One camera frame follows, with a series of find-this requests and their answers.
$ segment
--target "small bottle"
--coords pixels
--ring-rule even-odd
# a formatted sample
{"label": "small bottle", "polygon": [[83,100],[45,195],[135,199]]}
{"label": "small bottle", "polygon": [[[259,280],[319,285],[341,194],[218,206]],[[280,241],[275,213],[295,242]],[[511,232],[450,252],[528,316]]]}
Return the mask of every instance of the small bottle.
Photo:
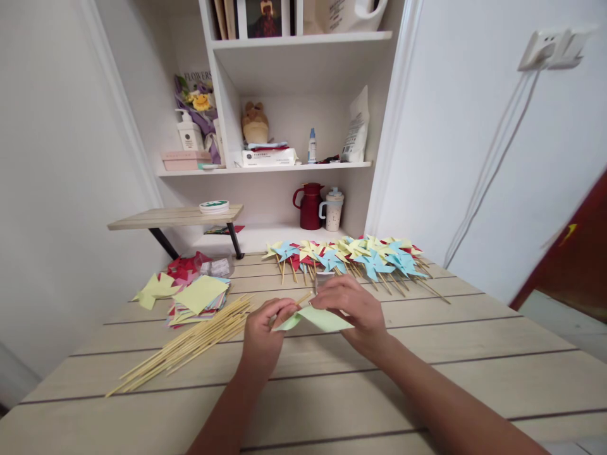
{"label": "small bottle", "polygon": [[175,109],[175,111],[180,111],[182,116],[182,120],[177,124],[177,130],[183,149],[204,150],[200,127],[192,121],[192,116],[185,109]]}
{"label": "small bottle", "polygon": [[316,163],[316,133],[310,131],[310,142],[308,143],[308,164]]}

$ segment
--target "framed picture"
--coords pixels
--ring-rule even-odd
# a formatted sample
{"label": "framed picture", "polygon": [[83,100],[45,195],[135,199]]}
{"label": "framed picture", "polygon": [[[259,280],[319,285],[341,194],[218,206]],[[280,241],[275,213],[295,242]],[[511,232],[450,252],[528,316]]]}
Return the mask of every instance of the framed picture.
{"label": "framed picture", "polygon": [[238,0],[240,39],[291,35],[290,0]]}

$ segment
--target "electrical cable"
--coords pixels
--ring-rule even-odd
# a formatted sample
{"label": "electrical cable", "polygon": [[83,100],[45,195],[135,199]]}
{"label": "electrical cable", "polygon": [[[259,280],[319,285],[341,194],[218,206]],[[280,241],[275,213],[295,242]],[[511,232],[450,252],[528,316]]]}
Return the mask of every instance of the electrical cable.
{"label": "electrical cable", "polygon": [[514,91],[512,92],[512,95],[510,96],[510,100],[508,101],[508,104],[506,105],[506,109],[504,110],[504,113],[501,116],[500,122],[498,123],[498,127],[495,131],[495,134],[493,135],[493,139],[491,140],[491,145],[489,146],[489,150],[487,151],[487,156],[485,156],[485,162],[483,163],[483,165],[481,167],[481,172],[479,174],[479,178],[477,179],[476,185],[474,186],[474,191],[472,192],[472,197],[470,198],[470,202],[468,203],[468,208],[466,209],[466,214],[465,214],[461,224],[457,228],[457,231],[455,231],[455,235],[453,236],[453,239],[451,239],[451,243],[449,244],[449,247],[447,248],[447,251],[445,253],[445,263],[447,263],[447,261],[451,257],[451,253],[452,253],[453,249],[455,248],[455,245],[457,244],[457,241],[460,238],[462,231],[465,229],[467,223],[469,222],[470,217],[472,216],[472,212],[474,211],[474,207],[477,203],[480,193],[482,192],[485,182],[489,178],[489,174],[491,172],[491,169],[493,168],[494,161],[496,160],[497,155],[498,155],[497,153],[494,153],[494,152],[497,152],[497,148],[501,147],[501,144],[504,140],[504,136],[506,134],[506,130],[508,129],[508,126],[510,125],[510,121],[512,120],[512,116],[514,114],[514,111],[512,111],[511,108],[512,108],[512,106],[516,107],[520,104],[521,95],[525,92],[527,82],[530,79],[529,77],[526,77],[526,76],[527,75],[522,75],[520,77],[520,79],[518,80],[518,84],[515,87]]}
{"label": "electrical cable", "polygon": [[451,257],[448,260],[445,261],[445,268],[446,269],[448,269],[449,266],[451,265],[451,261],[453,261],[453,258],[457,254],[457,251],[460,249],[460,246],[462,245],[463,240],[466,238],[466,235],[468,235],[468,231],[470,230],[470,226],[472,225],[472,222],[476,218],[476,215],[479,213],[479,210],[480,210],[481,205],[482,205],[482,203],[483,203],[483,201],[485,199],[485,196],[487,195],[487,192],[489,191],[489,188],[491,187],[491,184],[495,180],[496,175],[500,171],[501,165],[504,162],[504,158],[506,157],[506,154],[508,153],[508,150],[510,149],[510,146],[512,145],[512,142],[514,141],[514,138],[516,137],[516,135],[518,133],[518,129],[520,128],[520,125],[523,122],[523,119],[525,118],[525,114],[527,113],[527,109],[529,108],[529,104],[531,103],[531,98],[533,97],[533,93],[535,92],[536,85],[537,85],[537,80],[539,79],[539,74],[542,72],[542,69],[543,69],[543,67],[540,67],[537,70],[536,76],[533,79],[533,83],[531,84],[531,89],[529,90],[529,95],[527,96],[527,101],[525,102],[525,107],[523,108],[523,111],[520,113],[520,117],[518,118],[517,124],[514,127],[514,130],[512,131],[512,134],[510,135],[510,139],[508,140],[508,143],[506,144],[506,147],[504,148],[504,151],[501,154],[500,161],[498,161],[498,165],[496,166],[495,171],[493,171],[493,175],[491,176],[491,179],[489,180],[489,183],[487,184],[487,187],[485,187],[485,190],[483,191],[483,193],[481,195],[479,203],[478,203],[476,209],[474,210],[474,213],[472,214],[472,217],[470,217],[470,221],[469,221],[468,225],[466,226],[466,229],[463,232],[462,237],[458,241],[457,246],[455,247],[453,253],[451,254]]}

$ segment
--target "stuffed toy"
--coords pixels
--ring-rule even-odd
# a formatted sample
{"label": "stuffed toy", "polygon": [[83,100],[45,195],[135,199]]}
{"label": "stuffed toy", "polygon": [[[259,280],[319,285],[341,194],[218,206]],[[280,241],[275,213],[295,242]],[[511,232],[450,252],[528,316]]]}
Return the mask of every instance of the stuffed toy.
{"label": "stuffed toy", "polygon": [[242,132],[248,143],[267,143],[268,123],[262,103],[247,103],[242,118]]}

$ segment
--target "red thermos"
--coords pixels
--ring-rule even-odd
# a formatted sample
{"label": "red thermos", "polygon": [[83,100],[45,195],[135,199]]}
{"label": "red thermos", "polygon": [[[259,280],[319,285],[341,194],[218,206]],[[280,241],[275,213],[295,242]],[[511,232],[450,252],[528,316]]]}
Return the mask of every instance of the red thermos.
{"label": "red thermos", "polygon": [[[293,205],[302,211],[299,226],[308,231],[315,231],[321,228],[321,219],[318,216],[318,207],[322,202],[321,189],[324,185],[320,183],[305,183],[303,188],[300,188],[293,195]],[[301,206],[295,203],[297,193],[303,191]]]}

